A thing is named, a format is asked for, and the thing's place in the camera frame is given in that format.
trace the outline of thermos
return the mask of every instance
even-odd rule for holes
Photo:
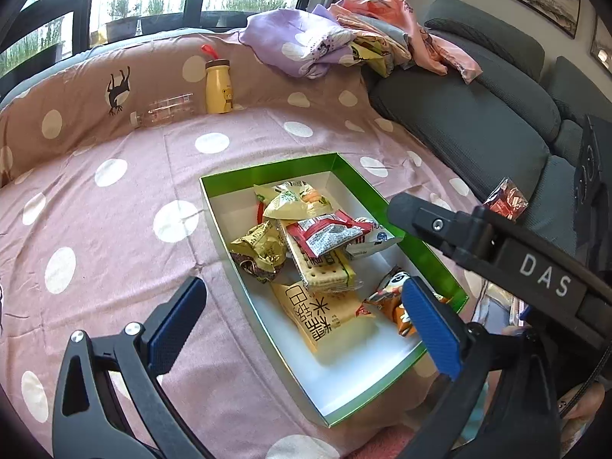
[[[224,114],[234,108],[230,81],[230,61],[220,59],[209,44],[202,47],[213,60],[206,62],[206,111],[209,114]]]

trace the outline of wall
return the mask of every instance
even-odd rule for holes
[[[408,0],[423,22],[433,0]],[[545,72],[559,55],[576,64],[585,75],[612,101],[612,75],[608,74],[589,54],[595,28],[595,9],[589,0],[581,0],[578,30],[571,39],[561,29],[516,0],[463,0],[494,15],[535,38],[546,52]]]

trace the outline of gray sofa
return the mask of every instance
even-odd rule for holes
[[[396,70],[370,84],[382,115],[417,136],[480,199],[510,177],[529,199],[520,223],[570,254],[573,176],[585,114],[612,121],[612,104],[559,57],[546,84],[544,50],[530,36],[460,0],[436,0],[424,22],[482,67],[469,86],[449,70]]]

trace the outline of bottle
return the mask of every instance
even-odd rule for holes
[[[194,94],[156,101],[141,114],[132,112],[130,124],[135,128],[157,128],[171,122],[187,119],[195,113]]]
[[[213,60],[206,62],[206,112],[224,114],[234,108],[230,80],[230,61],[220,59],[209,44],[202,47],[204,53],[212,55]]]

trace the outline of blue gripper pad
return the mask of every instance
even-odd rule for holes
[[[419,277],[406,280],[402,288],[402,303],[410,320],[420,335],[438,371],[447,374],[454,381],[461,372],[460,342],[449,325],[450,314],[457,317],[463,328],[463,321],[450,306],[438,302],[425,282]],[[441,314],[439,310],[450,313]]]
[[[149,374],[170,371],[205,306],[204,282],[189,277],[170,300],[155,307],[145,321],[142,337]]]

